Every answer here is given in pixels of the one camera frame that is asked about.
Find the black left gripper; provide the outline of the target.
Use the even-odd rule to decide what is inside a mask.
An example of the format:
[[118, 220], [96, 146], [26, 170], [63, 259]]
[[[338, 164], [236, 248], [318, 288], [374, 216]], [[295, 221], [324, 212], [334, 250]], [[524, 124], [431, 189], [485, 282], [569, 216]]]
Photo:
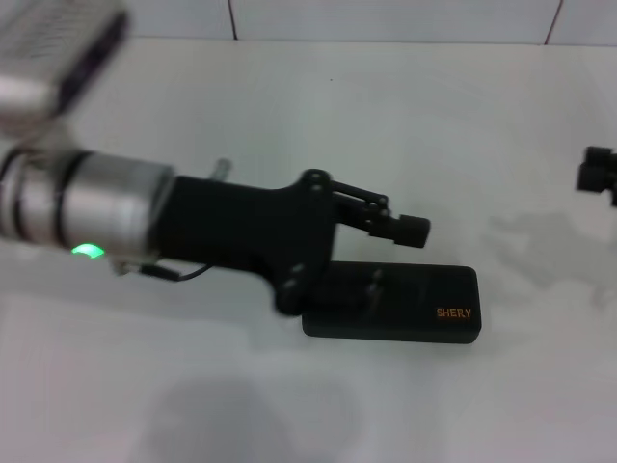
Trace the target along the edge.
[[331, 177], [321, 170], [279, 189], [179, 176], [153, 227], [153, 243], [164, 259], [262, 277], [284, 315], [299, 315], [306, 295], [308, 310], [364, 310], [381, 292], [383, 272], [331, 267], [323, 276], [335, 227]]

